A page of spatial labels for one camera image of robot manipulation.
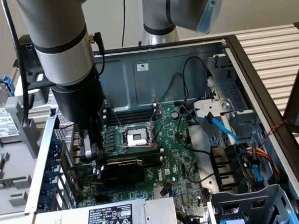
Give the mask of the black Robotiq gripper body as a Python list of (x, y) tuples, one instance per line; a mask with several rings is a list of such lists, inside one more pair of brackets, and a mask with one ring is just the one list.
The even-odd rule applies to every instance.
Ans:
[(66, 119), (77, 124), (79, 130), (97, 134), (97, 122), (103, 105), (103, 90), (96, 67), (79, 83), (71, 86), (55, 85), (52, 92), (58, 107)]

